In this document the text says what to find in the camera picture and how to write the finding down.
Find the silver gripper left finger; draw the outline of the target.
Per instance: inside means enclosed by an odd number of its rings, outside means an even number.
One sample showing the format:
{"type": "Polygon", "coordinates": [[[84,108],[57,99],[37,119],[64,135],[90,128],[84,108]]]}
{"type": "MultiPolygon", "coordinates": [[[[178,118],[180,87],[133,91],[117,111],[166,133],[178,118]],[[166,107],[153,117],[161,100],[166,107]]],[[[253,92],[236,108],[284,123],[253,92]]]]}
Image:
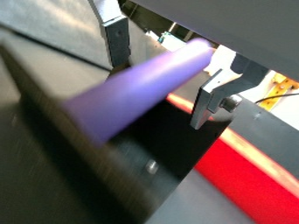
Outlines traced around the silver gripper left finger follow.
{"type": "Polygon", "coordinates": [[[121,13],[117,0],[88,0],[88,3],[105,40],[110,66],[117,67],[126,63],[130,55],[128,18],[121,13]]]}

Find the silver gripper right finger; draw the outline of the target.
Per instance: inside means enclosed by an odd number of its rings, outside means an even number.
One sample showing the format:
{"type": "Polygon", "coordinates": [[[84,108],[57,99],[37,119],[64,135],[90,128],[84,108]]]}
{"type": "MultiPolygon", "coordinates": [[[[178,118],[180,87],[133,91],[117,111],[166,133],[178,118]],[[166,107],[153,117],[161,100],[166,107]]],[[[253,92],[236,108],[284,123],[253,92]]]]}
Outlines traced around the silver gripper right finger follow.
{"type": "Polygon", "coordinates": [[[241,102],[237,93],[257,86],[268,73],[268,69],[236,54],[226,69],[218,71],[200,86],[190,113],[190,126],[197,130],[218,109],[229,113],[241,102]]]}

